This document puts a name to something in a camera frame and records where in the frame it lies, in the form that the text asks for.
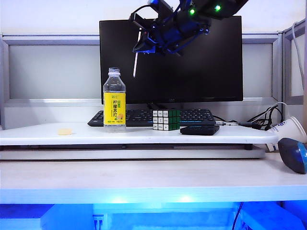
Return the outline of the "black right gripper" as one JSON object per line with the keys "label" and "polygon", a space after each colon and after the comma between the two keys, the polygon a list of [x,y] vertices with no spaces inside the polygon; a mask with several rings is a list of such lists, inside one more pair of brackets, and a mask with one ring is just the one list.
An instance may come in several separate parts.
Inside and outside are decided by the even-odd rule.
{"label": "black right gripper", "polygon": [[164,24],[155,25],[154,19],[142,18],[136,12],[129,20],[147,32],[134,46],[134,53],[178,54],[199,35],[208,34],[211,27],[211,19],[199,16],[196,10],[179,11]]}

